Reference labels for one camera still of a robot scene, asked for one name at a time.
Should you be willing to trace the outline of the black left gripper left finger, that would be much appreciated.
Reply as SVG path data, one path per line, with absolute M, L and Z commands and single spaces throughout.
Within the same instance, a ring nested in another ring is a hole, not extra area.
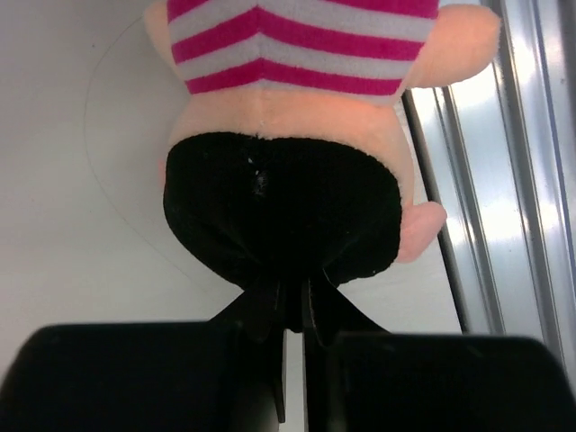
M 286 421 L 286 294 L 272 276 L 261 276 L 210 322 L 239 331 L 236 423 Z

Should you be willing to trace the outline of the boy doll front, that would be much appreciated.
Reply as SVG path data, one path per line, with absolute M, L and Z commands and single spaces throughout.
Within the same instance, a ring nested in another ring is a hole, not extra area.
M 438 1 L 156 1 L 144 13 L 188 102 L 168 141 L 163 208 L 178 241 L 244 292 L 339 287 L 417 259 L 446 223 L 415 202 L 404 92 L 493 60 L 500 18 Z

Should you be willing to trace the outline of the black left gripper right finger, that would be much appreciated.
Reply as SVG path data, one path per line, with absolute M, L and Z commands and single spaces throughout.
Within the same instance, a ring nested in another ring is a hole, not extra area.
M 325 274 L 301 288 L 304 419 L 307 431 L 329 431 L 332 378 L 328 354 L 341 332 L 388 331 L 362 313 Z

